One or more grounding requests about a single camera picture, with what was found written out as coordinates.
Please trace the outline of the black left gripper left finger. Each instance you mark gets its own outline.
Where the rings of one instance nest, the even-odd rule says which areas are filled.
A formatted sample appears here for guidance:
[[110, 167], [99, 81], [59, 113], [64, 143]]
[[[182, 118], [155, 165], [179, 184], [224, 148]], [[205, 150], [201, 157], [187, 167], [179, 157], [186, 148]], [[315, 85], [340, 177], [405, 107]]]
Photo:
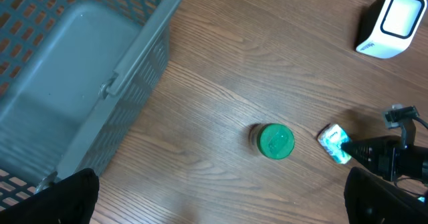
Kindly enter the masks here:
[[82, 169], [53, 186], [1, 212], [1, 224], [87, 224], [92, 218], [100, 181], [91, 168]]

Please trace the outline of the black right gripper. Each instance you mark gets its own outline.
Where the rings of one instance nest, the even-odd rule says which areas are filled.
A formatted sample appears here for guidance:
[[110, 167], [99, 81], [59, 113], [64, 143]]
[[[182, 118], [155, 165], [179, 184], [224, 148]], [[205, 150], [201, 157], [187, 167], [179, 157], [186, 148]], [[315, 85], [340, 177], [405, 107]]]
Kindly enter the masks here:
[[382, 136], [341, 144], [349, 154], [369, 171], [379, 171], [386, 181], [397, 181], [401, 176], [427, 184], [427, 148], [415, 146], [416, 126], [400, 123], [400, 136]]

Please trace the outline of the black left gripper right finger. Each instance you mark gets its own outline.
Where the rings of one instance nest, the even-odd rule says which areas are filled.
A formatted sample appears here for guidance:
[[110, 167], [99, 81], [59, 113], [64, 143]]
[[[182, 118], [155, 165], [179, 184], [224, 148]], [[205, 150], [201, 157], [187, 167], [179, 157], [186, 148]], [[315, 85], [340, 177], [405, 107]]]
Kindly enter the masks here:
[[347, 177], [344, 202], [350, 224], [427, 224], [427, 203], [358, 167]]

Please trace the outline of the teal tissue pack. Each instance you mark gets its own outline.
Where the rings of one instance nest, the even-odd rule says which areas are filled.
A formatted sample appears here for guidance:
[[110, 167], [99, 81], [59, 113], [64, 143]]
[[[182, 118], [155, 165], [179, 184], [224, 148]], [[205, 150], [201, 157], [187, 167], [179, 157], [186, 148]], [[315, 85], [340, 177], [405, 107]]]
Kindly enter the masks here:
[[327, 125], [318, 135], [318, 142], [338, 164], [346, 164], [352, 157], [342, 150], [341, 145], [350, 142], [347, 133], [338, 124]]

